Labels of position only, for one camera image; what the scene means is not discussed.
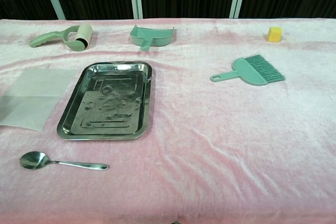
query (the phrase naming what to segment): brush bristles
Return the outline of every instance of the brush bristles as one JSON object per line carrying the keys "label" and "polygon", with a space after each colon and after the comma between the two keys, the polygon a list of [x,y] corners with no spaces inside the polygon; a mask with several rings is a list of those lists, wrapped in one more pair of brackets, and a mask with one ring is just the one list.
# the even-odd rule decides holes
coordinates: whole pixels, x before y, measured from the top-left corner
{"label": "brush bristles", "polygon": [[284,81],[285,77],[261,55],[253,55],[245,60],[268,82]]}

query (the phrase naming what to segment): green brush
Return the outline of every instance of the green brush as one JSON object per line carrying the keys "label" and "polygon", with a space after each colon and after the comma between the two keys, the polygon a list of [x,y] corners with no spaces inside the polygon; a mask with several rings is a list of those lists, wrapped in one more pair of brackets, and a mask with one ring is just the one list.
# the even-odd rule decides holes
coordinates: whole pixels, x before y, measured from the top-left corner
{"label": "green brush", "polygon": [[232,63],[232,69],[234,71],[211,76],[210,80],[218,82],[240,77],[243,81],[255,86],[285,80],[285,77],[261,55],[253,55],[245,59],[238,58]]}

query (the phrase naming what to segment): tray rim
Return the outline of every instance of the tray rim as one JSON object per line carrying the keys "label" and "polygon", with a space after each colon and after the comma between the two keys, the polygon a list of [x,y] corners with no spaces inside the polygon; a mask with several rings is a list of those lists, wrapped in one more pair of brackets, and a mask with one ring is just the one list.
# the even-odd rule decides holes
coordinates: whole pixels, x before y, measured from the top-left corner
{"label": "tray rim", "polygon": [[65,122],[65,119],[67,118],[69,114],[69,110],[74,102],[74,99],[79,91],[79,88],[81,87],[82,81],[84,79],[85,74],[87,73],[87,70],[95,65],[112,65],[112,64],[143,64],[148,67],[148,76],[147,76],[147,82],[146,82],[146,88],[145,88],[145,94],[144,94],[144,119],[149,118],[149,108],[150,108],[150,94],[151,94],[151,84],[152,84],[152,67],[147,62],[144,61],[108,61],[108,62],[96,62],[93,64],[88,65],[85,67],[73,89],[73,92],[68,100],[68,103],[63,111],[63,114],[57,124],[57,134],[64,140],[70,140],[70,141],[90,141],[90,140],[96,140],[96,141],[127,141],[127,140],[133,140],[141,135],[143,135],[148,127],[148,120],[143,120],[143,124],[140,129],[138,129],[135,133],[132,134],[105,134],[104,136],[101,135],[68,135],[63,130],[63,125]]}

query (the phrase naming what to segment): spoon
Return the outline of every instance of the spoon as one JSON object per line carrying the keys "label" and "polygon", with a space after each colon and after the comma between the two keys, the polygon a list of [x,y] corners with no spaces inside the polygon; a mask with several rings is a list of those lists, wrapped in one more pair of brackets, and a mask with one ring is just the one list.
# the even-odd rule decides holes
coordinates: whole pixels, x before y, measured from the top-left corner
{"label": "spoon", "polygon": [[106,170],[109,168],[105,164],[75,163],[63,161],[51,161],[47,154],[43,152],[28,152],[20,158],[20,165],[26,169],[40,169],[49,164],[70,165],[93,170]]}

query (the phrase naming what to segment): spoon handle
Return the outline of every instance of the spoon handle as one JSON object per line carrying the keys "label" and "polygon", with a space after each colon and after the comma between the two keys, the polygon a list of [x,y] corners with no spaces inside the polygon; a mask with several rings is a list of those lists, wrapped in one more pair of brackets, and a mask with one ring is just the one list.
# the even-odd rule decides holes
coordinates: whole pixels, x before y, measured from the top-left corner
{"label": "spoon handle", "polygon": [[65,162],[65,161],[54,161],[52,163],[60,165],[70,165],[75,167],[81,167],[92,170],[106,170],[109,168],[109,165],[105,164],[92,164],[92,163],[76,163],[76,162]]}

